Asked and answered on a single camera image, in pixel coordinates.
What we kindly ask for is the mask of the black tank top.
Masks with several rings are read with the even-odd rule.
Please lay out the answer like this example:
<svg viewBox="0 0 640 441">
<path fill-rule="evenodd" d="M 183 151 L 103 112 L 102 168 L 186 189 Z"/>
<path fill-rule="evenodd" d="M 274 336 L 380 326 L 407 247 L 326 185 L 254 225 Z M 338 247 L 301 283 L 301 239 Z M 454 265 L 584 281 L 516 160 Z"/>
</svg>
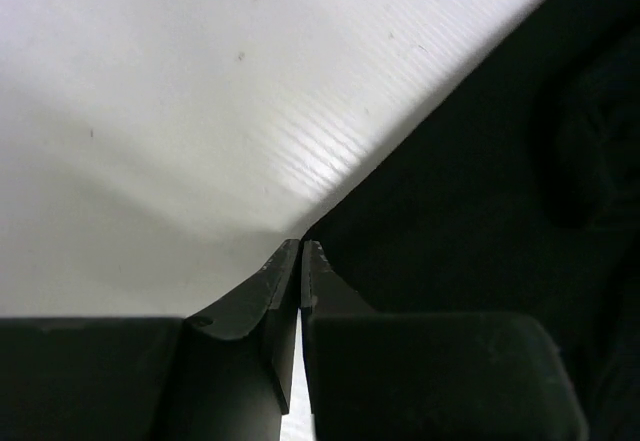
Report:
<svg viewBox="0 0 640 441">
<path fill-rule="evenodd" d="M 379 312 L 535 319 L 637 439 L 639 0 L 546 0 L 305 241 Z"/>
</svg>

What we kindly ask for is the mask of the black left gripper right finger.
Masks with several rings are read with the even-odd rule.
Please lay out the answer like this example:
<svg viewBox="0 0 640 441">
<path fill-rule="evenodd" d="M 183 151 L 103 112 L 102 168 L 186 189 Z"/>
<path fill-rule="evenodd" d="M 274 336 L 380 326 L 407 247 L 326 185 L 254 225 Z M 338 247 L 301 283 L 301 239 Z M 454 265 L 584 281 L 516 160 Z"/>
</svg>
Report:
<svg viewBox="0 0 640 441">
<path fill-rule="evenodd" d="M 322 246 L 301 259 L 303 355 L 320 440 L 584 440 L 549 334 L 516 313 L 382 313 Z"/>
</svg>

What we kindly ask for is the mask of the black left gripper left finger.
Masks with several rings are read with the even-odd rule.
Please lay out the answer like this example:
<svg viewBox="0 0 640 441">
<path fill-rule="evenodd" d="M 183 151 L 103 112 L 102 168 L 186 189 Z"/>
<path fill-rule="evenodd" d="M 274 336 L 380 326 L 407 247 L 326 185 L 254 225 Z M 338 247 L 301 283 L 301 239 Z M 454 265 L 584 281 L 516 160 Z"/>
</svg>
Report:
<svg viewBox="0 0 640 441">
<path fill-rule="evenodd" d="M 276 440 L 289 412 L 299 243 L 188 317 L 1 321 L 5 440 Z"/>
</svg>

